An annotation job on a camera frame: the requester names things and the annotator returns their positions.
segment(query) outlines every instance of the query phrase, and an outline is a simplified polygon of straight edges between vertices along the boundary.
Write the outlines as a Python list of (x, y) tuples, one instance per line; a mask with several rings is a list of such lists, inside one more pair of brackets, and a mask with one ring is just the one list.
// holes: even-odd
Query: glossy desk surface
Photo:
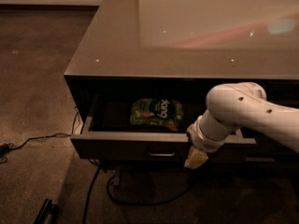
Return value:
[(104, 0), (65, 75), (299, 80), (299, 0)]

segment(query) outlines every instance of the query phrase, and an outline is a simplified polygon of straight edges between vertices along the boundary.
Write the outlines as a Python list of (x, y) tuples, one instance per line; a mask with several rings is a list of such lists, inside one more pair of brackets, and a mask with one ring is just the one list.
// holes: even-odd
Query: drawer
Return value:
[(188, 123), (191, 124), (194, 120), (188, 120), (189, 116), (185, 115), (186, 119), (183, 120), (178, 133), (165, 127), (131, 125), (131, 107), (135, 100), (132, 97), (123, 100), (94, 95), (81, 134), (71, 136), (71, 141), (82, 159), (175, 162), (186, 160), (191, 145), (186, 128)]

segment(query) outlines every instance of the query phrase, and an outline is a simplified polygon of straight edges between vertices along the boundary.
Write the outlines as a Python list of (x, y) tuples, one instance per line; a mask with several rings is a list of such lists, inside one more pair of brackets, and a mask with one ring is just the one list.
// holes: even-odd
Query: green snack bag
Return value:
[(180, 102), (167, 99), (140, 99), (133, 103), (130, 122), (132, 125), (164, 126), (177, 132), (184, 112)]

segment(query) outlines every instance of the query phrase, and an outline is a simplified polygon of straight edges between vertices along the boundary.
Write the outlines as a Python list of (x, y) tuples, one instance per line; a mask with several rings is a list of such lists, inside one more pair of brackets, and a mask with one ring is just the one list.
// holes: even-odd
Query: floor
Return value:
[[(66, 69), (93, 11), (0, 10), (0, 144), (71, 133), (76, 111)], [(0, 164), (0, 223), (33, 223), (46, 198), (57, 223), (81, 223), (97, 167), (68, 137), (30, 141)], [(177, 200), (154, 206), (113, 203), (100, 172), (86, 223), (299, 223), (298, 180), (203, 176)], [(162, 202), (185, 190), (190, 174), (123, 173), (114, 190), (126, 202)]]

